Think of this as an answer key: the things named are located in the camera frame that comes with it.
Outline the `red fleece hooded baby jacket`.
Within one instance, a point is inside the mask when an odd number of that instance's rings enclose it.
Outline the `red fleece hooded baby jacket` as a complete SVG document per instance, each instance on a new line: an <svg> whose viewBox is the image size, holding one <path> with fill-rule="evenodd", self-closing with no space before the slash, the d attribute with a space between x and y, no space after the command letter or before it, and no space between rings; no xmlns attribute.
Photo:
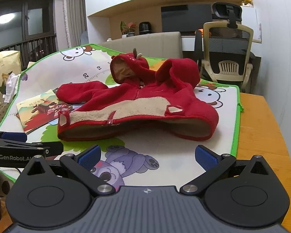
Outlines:
<svg viewBox="0 0 291 233"><path fill-rule="evenodd" d="M136 51L113 56L110 71L115 87L102 82L61 85L56 95L72 112L58 115L57 134L65 141L99 140L144 126L157 126L178 137L202 141L212 137L219 114L196 97L197 63L167 59L158 70Z"/></svg>

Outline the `beige mesh office chair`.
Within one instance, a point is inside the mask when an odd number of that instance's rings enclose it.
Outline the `beige mesh office chair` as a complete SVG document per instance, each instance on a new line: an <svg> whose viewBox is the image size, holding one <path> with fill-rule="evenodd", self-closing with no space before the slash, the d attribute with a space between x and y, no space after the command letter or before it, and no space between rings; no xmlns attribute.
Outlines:
<svg viewBox="0 0 291 233"><path fill-rule="evenodd" d="M253 70L250 54L254 31L241 24L241 6L216 2L212 10L217 20L203 25L203 37L198 30L195 35L199 74L215 83L235 83L244 93Z"/></svg>

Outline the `illustrated children's book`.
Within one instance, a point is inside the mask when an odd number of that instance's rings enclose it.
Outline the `illustrated children's book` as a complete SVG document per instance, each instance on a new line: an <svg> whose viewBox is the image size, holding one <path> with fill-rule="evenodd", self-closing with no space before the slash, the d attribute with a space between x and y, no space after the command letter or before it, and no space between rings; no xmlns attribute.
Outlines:
<svg viewBox="0 0 291 233"><path fill-rule="evenodd" d="M71 112L74 107L60 101L53 90L16 104L23 131L28 134L58 118L60 111Z"/></svg>

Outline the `potted plant red leaves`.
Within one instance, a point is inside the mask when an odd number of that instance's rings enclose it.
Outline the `potted plant red leaves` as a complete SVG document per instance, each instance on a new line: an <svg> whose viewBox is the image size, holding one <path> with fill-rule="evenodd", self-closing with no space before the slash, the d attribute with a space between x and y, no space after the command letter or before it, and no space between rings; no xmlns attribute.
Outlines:
<svg viewBox="0 0 291 233"><path fill-rule="evenodd" d="M135 36L135 30L137 29L137 25L134 22L125 23L121 21L120 23L120 30L121 34L126 35L127 37Z"/></svg>

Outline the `black computer monitor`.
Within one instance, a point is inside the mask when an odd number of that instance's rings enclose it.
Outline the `black computer monitor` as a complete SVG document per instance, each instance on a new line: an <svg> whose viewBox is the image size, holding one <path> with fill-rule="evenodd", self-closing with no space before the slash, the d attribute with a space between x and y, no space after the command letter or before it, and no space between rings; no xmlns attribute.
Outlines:
<svg viewBox="0 0 291 233"><path fill-rule="evenodd" d="M212 21L210 4L187 4L161 7L163 32L194 32Z"/></svg>

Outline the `cartoon animal play mat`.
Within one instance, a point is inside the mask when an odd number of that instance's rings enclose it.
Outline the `cartoon animal play mat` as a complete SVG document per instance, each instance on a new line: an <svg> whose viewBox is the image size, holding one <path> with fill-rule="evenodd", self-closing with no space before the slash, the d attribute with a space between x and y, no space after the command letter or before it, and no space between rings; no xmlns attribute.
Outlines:
<svg viewBox="0 0 291 233"><path fill-rule="evenodd" d="M0 131L65 153L98 145L92 172L115 188L180 188L204 173L198 145L236 155L241 110L239 89L201 79L191 60L86 45L23 71Z"/></svg>

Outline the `white cloth in bag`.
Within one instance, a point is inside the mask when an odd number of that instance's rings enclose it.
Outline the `white cloth in bag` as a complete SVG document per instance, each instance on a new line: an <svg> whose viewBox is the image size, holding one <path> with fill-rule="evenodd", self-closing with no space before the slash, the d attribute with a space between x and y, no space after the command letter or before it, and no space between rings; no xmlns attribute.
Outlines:
<svg viewBox="0 0 291 233"><path fill-rule="evenodd" d="M6 93L4 97L4 102L5 103L10 103L11 100L13 99L16 91L17 91L17 84L18 80L20 78L20 74L16 75L14 73L11 73L6 81Z"/></svg>

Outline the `black electric kettle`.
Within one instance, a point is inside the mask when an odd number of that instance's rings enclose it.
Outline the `black electric kettle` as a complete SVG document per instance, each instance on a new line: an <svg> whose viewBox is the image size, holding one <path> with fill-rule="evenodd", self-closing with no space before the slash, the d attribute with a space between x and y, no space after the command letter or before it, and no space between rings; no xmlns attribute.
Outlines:
<svg viewBox="0 0 291 233"><path fill-rule="evenodd" d="M150 22L141 22L139 23L139 34L151 34L152 33L152 26Z"/></svg>

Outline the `yellow fabric storage bag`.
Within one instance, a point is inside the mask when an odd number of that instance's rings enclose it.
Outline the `yellow fabric storage bag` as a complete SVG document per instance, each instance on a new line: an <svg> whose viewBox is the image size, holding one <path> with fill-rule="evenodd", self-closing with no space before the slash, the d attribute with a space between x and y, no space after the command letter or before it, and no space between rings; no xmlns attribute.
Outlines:
<svg viewBox="0 0 291 233"><path fill-rule="evenodd" d="M3 102L3 95L6 94L6 82L8 77L14 73L21 73L20 52L8 50L0 52L0 102Z"/></svg>

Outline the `grey window curtain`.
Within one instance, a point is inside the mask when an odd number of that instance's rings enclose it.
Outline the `grey window curtain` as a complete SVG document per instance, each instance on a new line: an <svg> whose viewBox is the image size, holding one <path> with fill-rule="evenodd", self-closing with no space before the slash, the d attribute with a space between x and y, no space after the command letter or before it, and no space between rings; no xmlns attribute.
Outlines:
<svg viewBox="0 0 291 233"><path fill-rule="evenodd" d="M63 0L64 27L68 47L81 45L87 31L85 0Z"/></svg>

